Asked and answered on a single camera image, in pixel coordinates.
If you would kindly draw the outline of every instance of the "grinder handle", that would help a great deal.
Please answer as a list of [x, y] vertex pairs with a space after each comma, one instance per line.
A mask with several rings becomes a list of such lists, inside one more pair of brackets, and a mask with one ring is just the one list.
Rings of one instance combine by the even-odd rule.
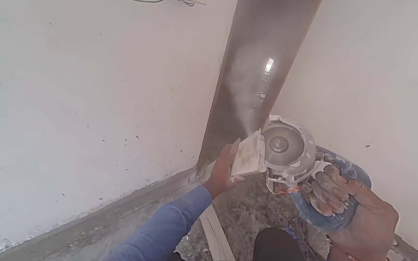
[[[320, 146], [316, 146], [316, 151], [316, 160], [335, 163], [340, 166], [340, 175], [343, 177], [347, 179], [357, 179], [367, 187], [372, 187], [369, 175], [356, 164]], [[357, 206], [359, 205], [357, 200], [350, 195], [349, 199], [344, 202], [347, 209], [345, 209], [343, 213], [334, 213], [332, 216], [326, 217], [315, 210], [315, 208], [304, 199], [300, 191], [292, 191], [289, 194], [298, 208], [300, 216], [314, 227], [326, 232], [336, 231], [351, 222], [354, 214], [356, 214]]]

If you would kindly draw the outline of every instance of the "finger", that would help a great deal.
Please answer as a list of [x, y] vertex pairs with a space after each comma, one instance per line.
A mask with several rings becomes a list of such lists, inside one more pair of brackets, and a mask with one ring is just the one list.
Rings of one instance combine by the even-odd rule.
[[324, 190], [317, 181], [312, 182], [312, 191], [322, 203], [327, 204], [335, 213], [343, 213], [345, 211], [345, 205], [338, 200], [332, 193]]
[[238, 152], [238, 147], [240, 146], [241, 139], [236, 139], [235, 143], [233, 143], [232, 148], [230, 149], [228, 155], [227, 155], [227, 161], [231, 165], [233, 160], [236, 157], [236, 153]]
[[231, 144], [225, 145], [222, 151], [220, 152], [219, 156], [217, 157], [217, 161], [221, 162], [227, 156], [231, 148], [232, 148]]
[[357, 180], [345, 179], [343, 188], [344, 191], [353, 195], [357, 202], [366, 208], [380, 208], [385, 205], [386, 202], [381, 200], [375, 193], [373, 193], [369, 187]]
[[315, 175], [315, 178], [323, 189], [325, 189], [329, 193], [332, 193], [339, 200], [345, 201], [349, 199], [349, 194], [342, 191], [340, 187], [335, 183], [335, 181], [332, 180], [331, 176], [325, 174], [325, 172], [322, 172], [322, 171], [317, 172]]
[[324, 172], [332, 177], [332, 180], [346, 193], [353, 195], [357, 202], [367, 208], [379, 208], [386, 204], [370, 188], [363, 183], [353, 179], [346, 179], [340, 176], [340, 167], [336, 164], [328, 165]]
[[332, 178], [333, 182], [340, 188], [341, 191], [347, 192], [347, 188], [345, 187], [346, 182], [348, 181], [346, 178], [340, 175], [340, 166], [337, 164], [327, 165], [324, 168], [324, 172]]
[[314, 192], [311, 192], [309, 194], [309, 200], [311, 202], [311, 205], [315, 208], [315, 210], [321, 213], [322, 215], [329, 217], [333, 214], [332, 209], [328, 205], [323, 204], [323, 202], [317, 198]]

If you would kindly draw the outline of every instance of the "electrical wire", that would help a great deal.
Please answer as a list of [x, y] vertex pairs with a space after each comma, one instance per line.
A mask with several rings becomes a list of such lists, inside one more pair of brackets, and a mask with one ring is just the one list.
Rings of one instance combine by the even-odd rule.
[[[155, 4], [155, 3], [160, 3], [160, 2], [164, 2], [165, 0], [132, 0], [138, 3], [150, 3], [150, 4]], [[193, 7], [194, 4], [200, 4], [203, 6], [206, 6], [205, 3], [199, 2], [197, 0], [181, 0], [183, 3], [185, 3], [186, 5], [188, 5], [189, 7]]]
[[155, 3], [164, 2], [165, 0], [132, 0], [132, 1], [135, 1], [135, 2], [138, 2], [138, 3], [152, 3], [152, 4], [155, 4]]

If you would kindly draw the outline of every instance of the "leg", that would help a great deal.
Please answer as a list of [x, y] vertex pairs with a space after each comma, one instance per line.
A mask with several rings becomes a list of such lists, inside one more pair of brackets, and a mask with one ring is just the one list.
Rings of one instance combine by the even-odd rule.
[[254, 242], [253, 261], [305, 261], [296, 240], [281, 228], [266, 228]]

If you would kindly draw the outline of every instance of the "wall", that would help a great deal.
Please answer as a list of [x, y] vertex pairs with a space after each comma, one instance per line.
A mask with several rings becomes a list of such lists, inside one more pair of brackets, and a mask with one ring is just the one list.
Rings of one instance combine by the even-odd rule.
[[418, 1], [324, 0], [272, 113], [363, 167], [418, 249]]
[[0, 248], [196, 163], [236, 0], [0, 1]]

